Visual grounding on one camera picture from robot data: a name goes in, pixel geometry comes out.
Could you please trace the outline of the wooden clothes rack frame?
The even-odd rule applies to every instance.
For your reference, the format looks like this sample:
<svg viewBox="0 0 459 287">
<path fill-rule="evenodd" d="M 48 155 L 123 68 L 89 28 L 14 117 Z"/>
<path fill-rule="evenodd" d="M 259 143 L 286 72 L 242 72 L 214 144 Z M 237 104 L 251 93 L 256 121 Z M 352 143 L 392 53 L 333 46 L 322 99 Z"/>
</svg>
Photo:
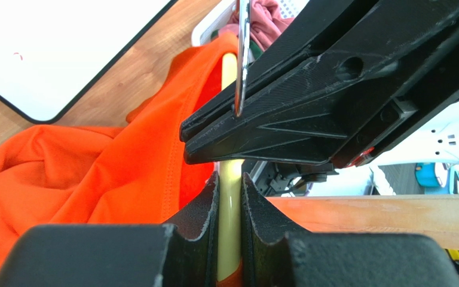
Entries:
<svg viewBox="0 0 459 287">
<path fill-rule="evenodd" d="M 459 250 L 459 195 L 270 197 L 300 226 L 319 232 L 418 233 Z"/>
</svg>

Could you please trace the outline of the white plastic basket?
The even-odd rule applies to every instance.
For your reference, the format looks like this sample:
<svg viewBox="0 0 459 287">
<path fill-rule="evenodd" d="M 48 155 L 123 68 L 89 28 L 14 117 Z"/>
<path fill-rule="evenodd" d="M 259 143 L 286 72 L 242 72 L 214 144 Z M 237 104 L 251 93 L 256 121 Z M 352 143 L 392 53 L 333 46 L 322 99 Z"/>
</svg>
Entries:
<svg viewBox="0 0 459 287">
<path fill-rule="evenodd" d="M 281 18 L 296 17 L 308 3 L 308 0 L 280 0 L 279 12 Z M 227 24 L 234 11 L 235 1 L 223 0 L 215 6 L 193 29 L 191 45 L 205 45 L 211 41 L 212 33 Z"/>
</svg>

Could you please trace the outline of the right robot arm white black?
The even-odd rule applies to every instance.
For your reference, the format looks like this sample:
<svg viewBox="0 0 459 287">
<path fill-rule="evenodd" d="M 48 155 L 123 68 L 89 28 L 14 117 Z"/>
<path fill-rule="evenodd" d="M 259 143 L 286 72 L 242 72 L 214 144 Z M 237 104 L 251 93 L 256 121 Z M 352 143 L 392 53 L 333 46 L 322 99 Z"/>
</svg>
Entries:
<svg viewBox="0 0 459 287">
<path fill-rule="evenodd" d="M 309 1 L 180 127 L 189 164 L 459 163 L 459 1 Z"/>
</svg>

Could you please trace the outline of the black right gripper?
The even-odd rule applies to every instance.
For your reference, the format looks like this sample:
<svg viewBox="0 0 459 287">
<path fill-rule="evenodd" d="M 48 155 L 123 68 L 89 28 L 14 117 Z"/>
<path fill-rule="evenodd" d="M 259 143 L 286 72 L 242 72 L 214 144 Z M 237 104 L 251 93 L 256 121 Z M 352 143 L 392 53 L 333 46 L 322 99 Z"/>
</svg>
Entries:
<svg viewBox="0 0 459 287">
<path fill-rule="evenodd" d="M 459 102 L 459 1 L 376 1 L 310 57 L 185 142 L 189 164 L 366 164 Z"/>
</svg>

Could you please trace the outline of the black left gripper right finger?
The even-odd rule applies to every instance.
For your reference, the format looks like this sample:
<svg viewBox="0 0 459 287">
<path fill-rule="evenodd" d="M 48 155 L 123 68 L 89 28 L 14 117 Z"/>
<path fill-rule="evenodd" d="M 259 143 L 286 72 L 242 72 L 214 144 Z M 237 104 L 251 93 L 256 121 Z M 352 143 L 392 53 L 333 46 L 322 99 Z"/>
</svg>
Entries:
<svg viewBox="0 0 459 287">
<path fill-rule="evenodd" d="M 432 239 L 404 233 L 313 233 L 242 177 L 244 286 L 459 286 Z"/>
</svg>

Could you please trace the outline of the white whiteboard black frame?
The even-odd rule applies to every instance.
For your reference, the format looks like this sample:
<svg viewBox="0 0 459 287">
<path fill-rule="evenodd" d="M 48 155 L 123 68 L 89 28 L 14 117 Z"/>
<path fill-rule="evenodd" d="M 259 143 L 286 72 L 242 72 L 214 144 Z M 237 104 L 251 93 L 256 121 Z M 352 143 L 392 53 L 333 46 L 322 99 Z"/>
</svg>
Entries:
<svg viewBox="0 0 459 287">
<path fill-rule="evenodd" d="M 61 118 L 173 1 L 0 1 L 0 101 Z"/>
</svg>

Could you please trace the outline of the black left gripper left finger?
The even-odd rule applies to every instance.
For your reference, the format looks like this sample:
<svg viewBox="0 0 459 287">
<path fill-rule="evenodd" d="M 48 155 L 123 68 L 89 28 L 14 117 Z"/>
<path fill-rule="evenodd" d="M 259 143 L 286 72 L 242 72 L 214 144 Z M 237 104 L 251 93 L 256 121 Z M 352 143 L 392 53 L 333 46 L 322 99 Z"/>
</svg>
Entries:
<svg viewBox="0 0 459 287">
<path fill-rule="evenodd" d="M 219 176 L 161 224 L 39 225 L 18 239 L 0 286 L 215 286 Z"/>
</svg>

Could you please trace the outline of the dusty pink t-shirt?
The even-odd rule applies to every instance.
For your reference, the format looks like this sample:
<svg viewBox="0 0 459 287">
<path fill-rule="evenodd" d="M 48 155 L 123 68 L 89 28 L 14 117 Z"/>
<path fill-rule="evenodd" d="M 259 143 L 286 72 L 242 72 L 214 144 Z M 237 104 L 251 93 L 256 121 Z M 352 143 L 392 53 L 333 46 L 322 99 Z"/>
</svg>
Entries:
<svg viewBox="0 0 459 287">
<path fill-rule="evenodd" d="M 265 51 L 288 28 L 294 19 L 294 17 L 281 18 L 277 1 L 251 1 L 250 40 L 254 40 Z"/>
</svg>

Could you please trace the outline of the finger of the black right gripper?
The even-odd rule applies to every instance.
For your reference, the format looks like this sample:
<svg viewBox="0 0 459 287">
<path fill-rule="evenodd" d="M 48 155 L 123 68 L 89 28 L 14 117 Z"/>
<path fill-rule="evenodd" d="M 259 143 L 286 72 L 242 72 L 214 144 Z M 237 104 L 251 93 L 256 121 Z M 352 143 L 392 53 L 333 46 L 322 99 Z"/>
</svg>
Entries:
<svg viewBox="0 0 459 287">
<path fill-rule="evenodd" d="M 248 69 L 242 120 L 253 114 L 251 98 L 310 57 L 323 54 L 359 22 L 376 1 L 309 1 L 289 27 Z M 235 84 L 196 110 L 180 125 L 180 140 L 195 135 L 232 111 Z"/>
</svg>

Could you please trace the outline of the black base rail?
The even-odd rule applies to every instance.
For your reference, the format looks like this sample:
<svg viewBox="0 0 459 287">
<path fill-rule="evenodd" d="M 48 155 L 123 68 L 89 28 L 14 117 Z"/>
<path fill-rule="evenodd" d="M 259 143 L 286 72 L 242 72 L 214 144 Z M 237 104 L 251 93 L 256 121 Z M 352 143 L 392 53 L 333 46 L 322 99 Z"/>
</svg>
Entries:
<svg viewBox="0 0 459 287">
<path fill-rule="evenodd" d="M 242 171 L 250 175 L 264 197 L 305 196 L 310 184 L 326 182 L 329 176 L 338 174 L 332 163 L 313 166 L 259 160 L 245 160 Z"/>
</svg>

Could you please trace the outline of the green t-shirt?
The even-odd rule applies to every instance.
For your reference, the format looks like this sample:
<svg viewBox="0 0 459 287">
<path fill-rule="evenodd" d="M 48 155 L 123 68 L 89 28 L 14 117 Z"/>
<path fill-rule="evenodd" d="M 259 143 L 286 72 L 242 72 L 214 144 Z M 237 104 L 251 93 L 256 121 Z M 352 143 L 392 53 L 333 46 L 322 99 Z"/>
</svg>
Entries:
<svg viewBox="0 0 459 287">
<path fill-rule="evenodd" d="M 228 29 L 217 29 L 213 31 L 210 35 L 210 40 L 213 41 L 216 38 L 219 38 L 221 35 L 225 35 L 230 33 L 231 35 L 236 36 L 237 38 L 239 37 L 238 32 L 235 32 L 233 30 L 228 30 Z M 255 60 L 257 60 L 260 56 L 262 56 L 264 51 L 260 48 L 260 46 L 254 41 L 250 40 L 249 42 L 249 63 L 253 63 Z"/>
</svg>

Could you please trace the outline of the orange t-shirt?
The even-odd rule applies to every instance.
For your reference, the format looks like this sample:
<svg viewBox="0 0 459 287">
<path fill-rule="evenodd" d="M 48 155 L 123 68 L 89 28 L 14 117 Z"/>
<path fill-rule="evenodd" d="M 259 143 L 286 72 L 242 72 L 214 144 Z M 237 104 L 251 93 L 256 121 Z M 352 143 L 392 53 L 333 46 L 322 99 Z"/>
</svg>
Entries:
<svg viewBox="0 0 459 287">
<path fill-rule="evenodd" d="M 160 90 L 125 127 L 38 125 L 0 146 L 0 268 L 39 224 L 159 224 L 195 198 L 215 169 L 188 165 L 180 124 L 221 90 L 226 33 L 172 61 Z"/>
</svg>

